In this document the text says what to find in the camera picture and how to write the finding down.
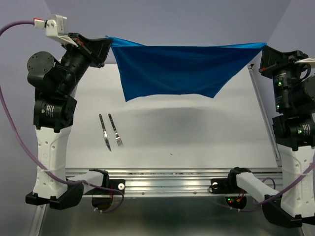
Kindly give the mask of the blue satin napkin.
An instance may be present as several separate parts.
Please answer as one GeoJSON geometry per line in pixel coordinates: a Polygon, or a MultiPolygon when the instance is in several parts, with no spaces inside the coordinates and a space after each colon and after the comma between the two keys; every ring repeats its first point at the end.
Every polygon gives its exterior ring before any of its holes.
{"type": "Polygon", "coordinates": [[[146,46],[112,37],[125,101],[151,95],[217,93],[266,43],[223,46],[146,46]]]}

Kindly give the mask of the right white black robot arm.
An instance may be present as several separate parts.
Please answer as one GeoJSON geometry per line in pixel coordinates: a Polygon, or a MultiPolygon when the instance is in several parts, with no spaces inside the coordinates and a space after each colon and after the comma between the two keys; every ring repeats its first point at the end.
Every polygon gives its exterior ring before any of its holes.
{"type": "Polygon", "coordinates": [[[234,168],[226,186],[250,194],[266,220],[284,228],[315,222],[313,169],[315,167],[315,61],[302,51],[262,49],[259,72],[272,79],[276,111],[275,142],[281,156],[283,190],[270,188],[246,168],[234,168]]]}

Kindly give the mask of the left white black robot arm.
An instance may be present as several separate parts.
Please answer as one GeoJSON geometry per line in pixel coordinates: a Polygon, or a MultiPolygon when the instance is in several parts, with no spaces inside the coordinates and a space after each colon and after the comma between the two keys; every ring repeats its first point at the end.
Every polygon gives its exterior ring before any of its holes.
{"type": "Polygon", "coordinates": [[[33,123],[38,157],[33,191],[26,196],[31,205],[49,205],[63,210],[79,204],[88,180],[103,194],[109,190],[106,171],[91,170],[83,180],[65,176],[66,148],[77,102],[73,91],[90,67],[102,68],[113,41],[110,38],[88,39],[70,33],[74,44],[65,45],[60,60],[46,51],[33,54],[27,63],[28,82],[35,88],[33,123]]]}

